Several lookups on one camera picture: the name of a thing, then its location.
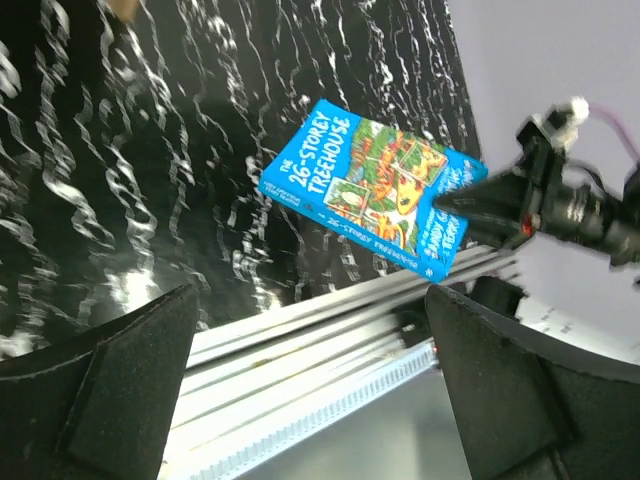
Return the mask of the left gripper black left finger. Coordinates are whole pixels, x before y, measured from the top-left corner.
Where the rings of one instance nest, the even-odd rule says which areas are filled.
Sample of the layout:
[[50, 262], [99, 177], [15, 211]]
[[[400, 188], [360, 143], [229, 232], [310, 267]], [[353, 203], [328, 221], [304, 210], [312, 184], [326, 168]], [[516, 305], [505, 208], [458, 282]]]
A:
[[180, 286], [1, 363], [4, 479], [154, 479], [198, 320]]

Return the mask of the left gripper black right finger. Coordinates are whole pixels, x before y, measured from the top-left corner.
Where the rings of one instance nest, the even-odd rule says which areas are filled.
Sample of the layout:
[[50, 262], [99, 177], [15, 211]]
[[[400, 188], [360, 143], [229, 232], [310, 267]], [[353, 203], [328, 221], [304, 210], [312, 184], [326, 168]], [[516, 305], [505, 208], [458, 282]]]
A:
[[448, 287], [429, 287], [425, 301], [472, 478], [638, 478], [638, 366]]

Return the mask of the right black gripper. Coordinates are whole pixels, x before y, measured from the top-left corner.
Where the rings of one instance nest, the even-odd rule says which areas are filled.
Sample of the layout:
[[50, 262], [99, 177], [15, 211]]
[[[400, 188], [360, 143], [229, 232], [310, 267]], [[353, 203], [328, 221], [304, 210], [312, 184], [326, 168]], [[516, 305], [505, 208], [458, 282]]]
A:
[[542, 232], [605, 254], [613, 268], [639, 263], [639, 170], [613, 196], [592, 167], [556, 151], [532, 118], [517, 134], [523, 156], [501, 172], [439, 194], [433, 206], [469, 222], [467, 235], [497, 250], [516, 250]]

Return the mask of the blue 26-Storey Treehouse book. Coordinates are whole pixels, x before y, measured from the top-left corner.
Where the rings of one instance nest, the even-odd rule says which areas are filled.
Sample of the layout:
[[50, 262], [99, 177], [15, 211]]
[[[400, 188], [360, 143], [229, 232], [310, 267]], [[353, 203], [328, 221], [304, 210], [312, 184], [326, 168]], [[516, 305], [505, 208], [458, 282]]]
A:
[[321, 99], [264, 170], [259, 190], [437, 283], [449, 275], [468, 222], [433, 201], [487, 175], [464, 153]]

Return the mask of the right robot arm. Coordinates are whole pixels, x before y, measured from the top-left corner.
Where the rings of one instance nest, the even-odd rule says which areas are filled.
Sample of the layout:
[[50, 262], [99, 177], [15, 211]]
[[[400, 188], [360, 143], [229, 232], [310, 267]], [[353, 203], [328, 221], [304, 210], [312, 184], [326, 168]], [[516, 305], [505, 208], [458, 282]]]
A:
[[436, 208], [465, 218], [473, 239], [516, 250], [537, 233], [608, 256], [611, 267], [639, 262], [639, 174], [622, 197], [596, 170], [568, 156], [579, 121], [554, 112], [518, 132], [519, 159], [478, 183], [440, 194]]

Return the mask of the black marble pattern mat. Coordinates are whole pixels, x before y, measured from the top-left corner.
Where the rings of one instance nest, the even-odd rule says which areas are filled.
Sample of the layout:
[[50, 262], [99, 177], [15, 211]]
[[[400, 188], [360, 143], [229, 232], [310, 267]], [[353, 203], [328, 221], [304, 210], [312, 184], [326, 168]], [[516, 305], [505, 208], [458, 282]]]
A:
[[394, 273], [258, 192], [323, 98], [479, 151], [443, 1], [3, 2], [2, 357], [181, 284], [206, 330]]

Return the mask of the wooden two-tier shelf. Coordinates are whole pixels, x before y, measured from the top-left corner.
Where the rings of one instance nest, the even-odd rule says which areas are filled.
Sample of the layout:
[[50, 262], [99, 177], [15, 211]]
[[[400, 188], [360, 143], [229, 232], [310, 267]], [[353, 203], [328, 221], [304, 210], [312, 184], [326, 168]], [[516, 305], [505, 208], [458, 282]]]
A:
[[139, 8], [139, 0], [108, 0], [112, 13], [122, 22], [131, 22]]

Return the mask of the aluminium mounting rail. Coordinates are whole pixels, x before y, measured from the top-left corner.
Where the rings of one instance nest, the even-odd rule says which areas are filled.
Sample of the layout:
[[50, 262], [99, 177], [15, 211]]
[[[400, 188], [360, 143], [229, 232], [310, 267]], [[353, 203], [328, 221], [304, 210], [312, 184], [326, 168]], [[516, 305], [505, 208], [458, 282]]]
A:
[[400, 271], [197, 334], [160, 477], [235, 479], [429, 370], [403, 317], [427, 288]]

